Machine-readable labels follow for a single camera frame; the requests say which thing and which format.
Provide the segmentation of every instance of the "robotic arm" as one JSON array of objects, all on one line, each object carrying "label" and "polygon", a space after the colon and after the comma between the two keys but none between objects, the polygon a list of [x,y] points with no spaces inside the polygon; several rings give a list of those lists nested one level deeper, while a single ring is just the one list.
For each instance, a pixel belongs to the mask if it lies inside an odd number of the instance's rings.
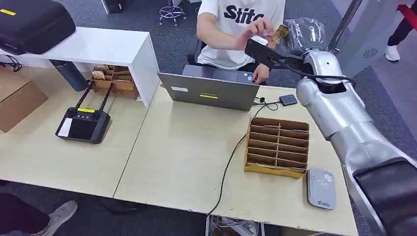
[{"label": "robotic arm", "polygon": [[339,157],[348,192],[371,230],[381,236],[417,232],[417,162],[393,146],[373,125],[337,58],[324,51],[283,57],[249,39],[245,53],[269,68],[305,76],[297,98]]}]

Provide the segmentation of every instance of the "black carrying case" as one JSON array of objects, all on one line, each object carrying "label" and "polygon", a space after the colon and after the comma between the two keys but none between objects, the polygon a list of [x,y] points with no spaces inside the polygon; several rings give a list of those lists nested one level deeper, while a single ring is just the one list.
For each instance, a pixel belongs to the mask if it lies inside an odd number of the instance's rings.
[{"label": "black carrying case", "polygon": [[52,0],[0,0],[0,48],[42,54],[75,32],[65,7]]}]

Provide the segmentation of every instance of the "small cardboard box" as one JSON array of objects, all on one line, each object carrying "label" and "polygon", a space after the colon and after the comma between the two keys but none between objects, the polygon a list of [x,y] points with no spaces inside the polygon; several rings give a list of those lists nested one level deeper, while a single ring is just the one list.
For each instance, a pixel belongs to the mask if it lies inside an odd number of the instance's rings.
[{"label": "small cardboard box", "polygon": [[253,118],[245,138],[244,170],[301,178],[307,170],[309,124]]},{"label": "small cardboard box", "polygon": [[110,84],[113,84],[112,92],[137,98],[138,89],[126,66],[96,65],[92,72],[92,89],[95,92],[106,93]]},{"label": "small cardboard box", "polygon": [[0,130],[8,132],[47,96],[29,79],[0,67]]}]

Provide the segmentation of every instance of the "beige desk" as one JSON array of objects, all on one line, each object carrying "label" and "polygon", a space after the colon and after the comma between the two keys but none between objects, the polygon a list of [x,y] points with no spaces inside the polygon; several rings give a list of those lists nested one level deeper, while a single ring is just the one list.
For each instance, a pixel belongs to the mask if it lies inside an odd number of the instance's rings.
[{"label": "beige desk", "polygon": [[[262,87],[267,102],[295,93],[290,88]],[[259,107],[251,110],[254,114]],[[250,114],[209,106],[173,102],[158,88],[115,198],[207,213],[215,205],[226,163],[245,134]],[[244,145],[229,166],[223,197],[213,214],[285,227],[357,235],[339,160],[301,105],[264,108],[259,117],[310,123],[309,168],[334,174],[337,207],[309,205],[305,178],[292,179],[243,172]]]},{"label": "beige desk", "polygon": [[[56,70],[29,67],[22,73],[49,99],[8,133],[0,133],[0,179],[112,197],[147,108],[110,96],[104,110],[112,123],[103,143],[64,141],[55,132],[82,92],[75,92]],[[103,97],[91,91],[82,107],[98,109]]]}]

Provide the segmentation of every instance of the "table surface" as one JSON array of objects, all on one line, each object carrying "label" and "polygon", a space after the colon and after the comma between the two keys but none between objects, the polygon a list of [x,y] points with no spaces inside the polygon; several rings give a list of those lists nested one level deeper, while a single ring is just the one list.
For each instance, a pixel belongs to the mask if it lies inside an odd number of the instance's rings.
[{"label": "table surface", "polygon": [[[77,27],[71,36],[44,54],[22,56],[128,66],[148,36],[149,32]],[[0,54],[10,55],[1,49]]]},{"label": "table surface", "polygon": [[[261,87],[267,102],[294,94],[292,88]],[[251,112],[173,102],[158,88],[122,175],[115,198],[161,207],[209,212],[217,202],[224,168],[246,133]],[[357,235],[339,160],[300,104],[267,108],[259,117],[310,124],[308,168],[333,173],[336,209],[307,202],[306,179],[243,171],[244,145],[237,149],[213,214],[317,232]]]},{"label": "table surface", "polygon": [[[147,108],[131,98],[107,100],[111,124],[101,144],[65,141],[55,132],[75,92],[54,69],[25,67],[48,101],[8,133],[0,131],[0,179],[112,197],[145,118]],[[103,95],[91,91],[81,107],[99,108]]]}]

